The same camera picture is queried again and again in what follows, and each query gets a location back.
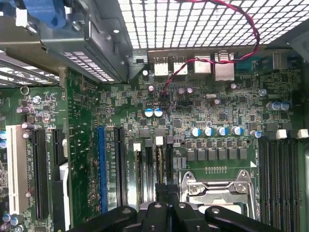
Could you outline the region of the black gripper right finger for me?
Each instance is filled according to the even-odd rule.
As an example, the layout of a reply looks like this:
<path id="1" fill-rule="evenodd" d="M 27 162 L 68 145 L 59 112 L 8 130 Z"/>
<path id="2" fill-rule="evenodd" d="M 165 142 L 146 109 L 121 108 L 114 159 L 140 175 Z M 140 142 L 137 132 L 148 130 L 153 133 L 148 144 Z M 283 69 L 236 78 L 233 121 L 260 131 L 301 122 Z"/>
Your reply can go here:
<path id="1" fill-rule="evenodd" d="M 210 206 L 201 213 L 182 202 L 177 185 L 168 185 L 173 232 L 276 232 L 278 229 L 225 207 Z"/>

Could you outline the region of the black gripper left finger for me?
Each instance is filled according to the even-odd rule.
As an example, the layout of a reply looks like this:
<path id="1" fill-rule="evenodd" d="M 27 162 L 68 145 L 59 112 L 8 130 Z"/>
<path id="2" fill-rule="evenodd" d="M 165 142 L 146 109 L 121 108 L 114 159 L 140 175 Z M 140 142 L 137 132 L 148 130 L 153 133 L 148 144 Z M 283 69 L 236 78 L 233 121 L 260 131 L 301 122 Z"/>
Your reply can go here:
<path id="1" fill-rule="evenodd" d="M 165 232 L 168 225 L 167 185 L 156 184 L 156 202 L 142 203 L 137 211 L 130 206 L 117 207 L 70 232 Z"/>

